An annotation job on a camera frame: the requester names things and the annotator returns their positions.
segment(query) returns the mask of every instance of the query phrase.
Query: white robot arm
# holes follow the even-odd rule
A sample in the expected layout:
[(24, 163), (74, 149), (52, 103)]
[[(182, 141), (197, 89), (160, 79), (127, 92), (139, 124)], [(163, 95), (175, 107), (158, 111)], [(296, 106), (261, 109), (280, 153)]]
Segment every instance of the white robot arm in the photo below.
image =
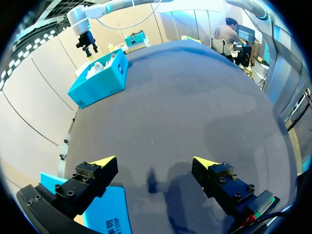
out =
[(90, 23), (88, 19), (99, 19), (116, 10), (154, 2), (157, 3), (159, 0), (112, 0), (104, 4), (95, 4), (89, 7), (80, 5), (73, 8), (67, 13), (67, 18), (75, 34), (79, 36), (79, 43), (76, 47), (82, 47), (88, 57), (91, 56), (89, 45), (93, 45), (94, 51), (98, 52), (95, 39), (89, 31)]

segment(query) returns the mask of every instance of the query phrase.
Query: person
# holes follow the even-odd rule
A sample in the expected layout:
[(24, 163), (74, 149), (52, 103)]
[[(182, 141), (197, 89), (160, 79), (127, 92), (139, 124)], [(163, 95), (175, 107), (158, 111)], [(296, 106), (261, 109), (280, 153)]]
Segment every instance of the person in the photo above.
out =
[(241, 38), (239, 38), (235, 31), (236, 26), (237, 26), (236, 20), (230, 17), (227, 17), (225, 18), (225, 22), (226, 22), (226, 25), (222, 25), (215, 30), (214, 39), (225, 40), (225, 42), (227, 43), (227, 45), (229, 46), (231, 50), (233, 51), (239, 50), (239, 53), (237, 57), (235, 58), (235, 63), (239, 65), (243, 58), (243, 48), (235, 46), (234, 42), (237, 42), (237, 43), (241, 42), (243, 44), (246, 44), (246, 42), (242, 40)]

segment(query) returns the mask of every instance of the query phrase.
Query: wall panel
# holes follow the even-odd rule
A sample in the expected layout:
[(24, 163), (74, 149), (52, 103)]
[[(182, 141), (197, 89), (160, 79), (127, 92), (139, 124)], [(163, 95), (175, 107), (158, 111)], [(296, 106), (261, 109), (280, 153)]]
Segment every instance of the wall panel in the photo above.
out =
[(182, 35), (198, 39), (198, 30), (194, 10), (173, 11), (172, 14), (175, 19), (179, 40), (181, 40)]
[(198, 35), (201, 43), (211, 46), (210, 22), (208, 11), (195, 10)]
[(66, 54), (58, 37), (48, 40), (30, 56), (49, 85), (76, 112), (78, 106), (67, 95), (76, 80), (76, 67)]
[[(116, 11), (116, 18), (120, 27), (135, 24), (145, 18), (151, 11), (150, 4), (143, 4), (134, 7), (129, 7)], [(144, 22), (131, 28), (122, 29), (123, 35), (129, 36), (132, 33), (137, 33), (143, 30), (148, 37), (151, 45), (157, 45), (162, 43), (158, 25), (155, 16), (151, 14)]]
[(58, 145), (63, 143), (75, 112), (51, 89), (31, 56), (13, 71), (3, 92), (34, 129)]
[[(108, 26), (119, 28), (117, 23), (116, 12), (109, 13), (108, 15), (100, 18), (99, 20)], [(124, 42), (124, 36), (121, 30), (114, 30), (104, 27), (94, 19), (90, 20), (92, 33), (96, 39), (97, 45), (101, 48), (104, 54), (109, 53), (108, 44), (111, 43), (114, 46)]]
[[(154, 9), (157, 3), (151, 4)], [(159, 32), (163, 42), (178, 40), (178, 34), (175, 26), (175, 19), (171, 12), (161, 13), (159, 9), (154, 11), (154, 16), (159, 27)]]
[(23, 187), (39, 182), (40, 172), (57, 175), (59, 147), (32, 129), (0, 94), (0, 158), (5, 176)]

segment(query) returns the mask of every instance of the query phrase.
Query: gray tabletop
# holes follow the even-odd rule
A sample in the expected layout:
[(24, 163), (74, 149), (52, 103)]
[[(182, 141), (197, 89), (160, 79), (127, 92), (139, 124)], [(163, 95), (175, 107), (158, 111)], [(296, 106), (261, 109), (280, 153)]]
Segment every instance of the gray tabletop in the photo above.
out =
[(256, 84), (197, 42), (134, 51), (126, 89), (79, 110), (66, 175), (116, 155), (132, 231), (225, 233), (233, 219), (191, 174), (192, 158), (226, 161), (255, 194), (293, 202), (296, 163), (288, 133)]

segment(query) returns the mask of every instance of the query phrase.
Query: cyan storage box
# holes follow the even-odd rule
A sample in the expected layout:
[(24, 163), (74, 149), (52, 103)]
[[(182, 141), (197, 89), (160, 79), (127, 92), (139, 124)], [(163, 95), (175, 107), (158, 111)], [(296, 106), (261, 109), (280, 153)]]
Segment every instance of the cyan storage box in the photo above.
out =
[(132, 46), (141, 42), (144, 42), (146, 39), (145, 33), (141, 30), (139, 33), (132, 33), (130, 36), (125, 38), (127, 46)]
[[(105, 65), (111, 59), (111, 54), (116, 54), (113, 63), (105, 66), (103, 71), (86, 79), (88, 70), (95, 62)], [(103, 98), (125, 89), (128, 60), (121, 49), (113, 51), (91, 63), (77, 78), (68, 91), (68, 95), (80, 107), (85, 108)]]

